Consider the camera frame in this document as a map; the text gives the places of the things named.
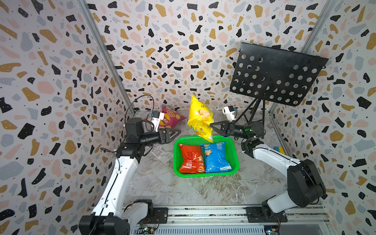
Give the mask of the magenta potato chips bag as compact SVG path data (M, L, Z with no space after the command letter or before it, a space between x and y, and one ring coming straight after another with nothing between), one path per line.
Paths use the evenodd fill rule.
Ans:
M185 116L166 105L162 106L162 113L164 113L164 118L159 121L158 129L175 128L180 122L186 119Z

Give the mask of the yellow potato chips bag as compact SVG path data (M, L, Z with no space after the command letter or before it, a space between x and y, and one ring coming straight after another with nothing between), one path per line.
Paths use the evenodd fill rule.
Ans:
M195 95L192 95L188 126L192 128L196 135L213 143L211 123L213 123L212 111L205 103L199 101Z

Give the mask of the blue potato chips bag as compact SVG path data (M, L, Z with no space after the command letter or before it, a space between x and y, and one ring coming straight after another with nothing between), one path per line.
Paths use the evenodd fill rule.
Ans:
M202 144L206 173L220 173L232 170L225 158L225 142Z

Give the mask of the red potato chips bag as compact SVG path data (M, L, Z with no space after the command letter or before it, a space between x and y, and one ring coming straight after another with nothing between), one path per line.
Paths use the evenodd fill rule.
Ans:
M206 169L201 146L178 145L183 158L183 163L178 171L184 174L205 173Z

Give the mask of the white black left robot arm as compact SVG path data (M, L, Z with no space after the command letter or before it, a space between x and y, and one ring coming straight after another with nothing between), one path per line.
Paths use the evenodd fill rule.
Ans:
M138 168L146 147L169 144L181 134L179 129L162 128L146 132L140 117L129 119L124 127L126 135L117 150L115 166L108 184L90 215L83 216L78 229L83 235L129 235L139 223L160 219L155 216L152 200L136 200L124 206L127 187Z

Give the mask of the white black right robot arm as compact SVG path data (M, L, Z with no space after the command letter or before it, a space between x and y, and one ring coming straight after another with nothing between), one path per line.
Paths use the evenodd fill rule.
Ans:
M304 208L318 203L326 195L325 185L313 161L287 156L261 141L265 135L261 121L238 125L234 121L225 120L213 122L210 127L223 137L242 138L243 153L268 164L287 178L287 190L284 193L262 202L261 212L265 219L269 220L291 208Z

